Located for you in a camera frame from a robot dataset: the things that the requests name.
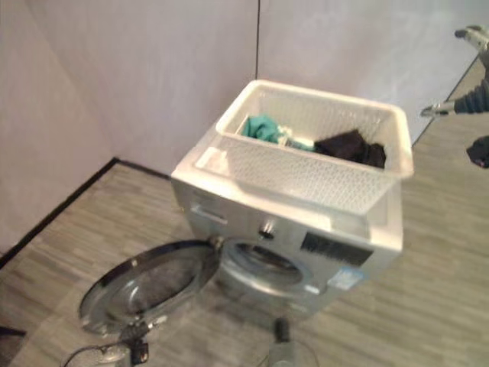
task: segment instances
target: black cable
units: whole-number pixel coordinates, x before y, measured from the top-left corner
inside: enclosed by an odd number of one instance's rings
[[[79,355],[81,352],[86,352],[87,350],[99,350],[100,352],[104,351],[104,348],[109,348],[110,345],[107,346],[84,346],[83,348],[77,349],[75,352],[71,353],[68,359],[61,365],[61,367],[67,367],[68,364],[73,361],[73,359]]]

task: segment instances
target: clothes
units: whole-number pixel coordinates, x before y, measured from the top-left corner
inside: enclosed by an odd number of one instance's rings
[[[275,144],[282,136],[275,121],[266,115],[248,117],[241,135]]]
[[[262,141],[285,145],[303,151],[314,151],[313,146],[305,145],[301,142],[294,141],[291,138],[293,134],[290,128],[284,128],[277,125],[274,120],[266,115],[248,117],[244,124],[241,135],[255,138]]]
[[[386,155],[380,144],[368,144],[358,130],[315,141],[316,153],[384,168]]]
[[[489,136],[474,141],[474,144],[467,148],[467,154],[477,166],[489,168]]]

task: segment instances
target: white wall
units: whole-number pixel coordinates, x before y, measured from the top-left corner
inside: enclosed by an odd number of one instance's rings
[[[397,104],[414,140],[476,56],[455,29],[488,15],[482,0],[261,0],[259,77]]]
[[[28,4],[112,150],[167,174],[254,79],[256,1]]]
[[[0,253],[112,157],[23,0],[0,2]]]

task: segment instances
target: label sticker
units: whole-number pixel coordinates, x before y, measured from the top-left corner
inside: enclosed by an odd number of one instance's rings
[[[347,291],[365,278],[365,274],[362,270],[344,266],[338,270],[333,278],[328,280],[328,285]]]

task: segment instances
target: washing machine door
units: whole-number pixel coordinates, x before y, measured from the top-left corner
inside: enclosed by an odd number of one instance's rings
[[[148,325],[196,294],[219,267],[207,241],[158,246],[128,259],[100,278],[79,306],[83,328],[92,333]]]

